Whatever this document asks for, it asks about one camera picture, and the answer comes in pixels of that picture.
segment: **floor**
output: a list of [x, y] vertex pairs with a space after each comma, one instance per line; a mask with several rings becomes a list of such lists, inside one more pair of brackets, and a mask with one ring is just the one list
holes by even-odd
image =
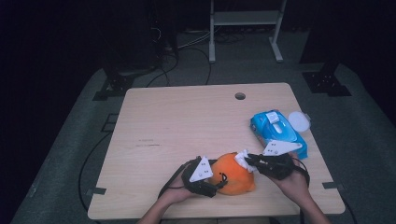
[[[318, 71], [322, 64], [299, 64], [308, 32], [281, 32], [278, 45], [284, 57], [277, 63], [268, 43], [271, 33], [228, 35], [216, 45], [217, 60], [207, 60], [207, 42], [179, 52], [178, 62], [163, 57], [163, 70], [137, 77], [133, 88], [287, 82], [312, 121], [311, 131], [360, 224], [390, 223], [396, 196], [396, 131], [359, 77], [340, 64], [335, 72], [351, 96], [312, 93], [302, 72]], [[181, 46], [198, 37], [179, 34]], [[103, 70], [92, 74], [55, 140], [31, 190], [12, 223], [135, 223], [135, 220], [90, 220], [92, 189], [100, 174], [120, 112], [123, 97], [94, 101], [106, 81]], [[333, 223], [353, 223], [351, 213], [329, 216]], [[299, 223], [297, 216], [277, 217], [282, 224]], [[163, 223], [269, 223], [265, 217], [164, 220]]]

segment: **black glove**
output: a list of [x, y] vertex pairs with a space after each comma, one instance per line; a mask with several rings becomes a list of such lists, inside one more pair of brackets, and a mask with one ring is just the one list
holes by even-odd
[[[172, 175], [169, 181], [163, 186], [158, 197], [160, 198], [161, 195], [163, 195], [163, 193], [169, 188], [169, 185], [182, 171], [183, 174], [181, 175], [181, 179], [183, 180], [185, 189], [189, 190], [192, 193], [205, 195], [210, 198], [215, 196], [218, 189], [224, 187], [224, 185], [227, 184], [227, 181], [218, 183], [217, 185], [212, 185], [210, 183], [205, 182], [204, 180], [198, 180], [192, 183], [190, 182], [190, 177], [194, 173], [200, 161], [201, 161], [201, 157], [197, 157], [195, 160], [187, 161], [186, 163], [182, 164], [177, 169], [177, 171]], [[209, 160], [209, 163], [210, 165], [212, 165], [216, 161], [217, 160]]]
[[245, 158], [247, 164], [256, 166], [262, 175], [282, 180], [293, 172], [294, 163], [292, 157], [287, 153], [280, 156], [247, 155], [249, 156], [249, 158]]

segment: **wooden table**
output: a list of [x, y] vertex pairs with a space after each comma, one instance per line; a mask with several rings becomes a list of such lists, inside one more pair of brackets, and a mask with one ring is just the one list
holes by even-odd
[[[245, 94], [244, 100], [235, 98]], [[257, 113], [278, 109], [286, 117], [301, 110], [286, 83], [131, 89], [126, 93], [88, 216], [92, 219], [141, 218], [175, 170], [196, 156], [216, 159], [228, 152], [263, 147], [249, 129]], [[304, 160], [310, 192], [325, 214], [345, 210], [310, 131]], [[299, 214], [267, 177], [255, 173], [256, 189], [238, 196], [196, 196], [171, 206], [164, 218], [265, 217]]]

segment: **white lid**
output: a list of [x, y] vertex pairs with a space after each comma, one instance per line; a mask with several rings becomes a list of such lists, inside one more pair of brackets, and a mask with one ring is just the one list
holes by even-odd
[[300, 111], [294, 111], [289, 114], [289, 123], [296, 132], [302, 133], [311, 127], [308, 115]]

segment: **white shelf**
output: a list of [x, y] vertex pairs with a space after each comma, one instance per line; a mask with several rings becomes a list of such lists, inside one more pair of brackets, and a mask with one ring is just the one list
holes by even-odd
[[279, 11], [231, 11], [215, 12], [214, 25], [262, 25], [276, 24]]

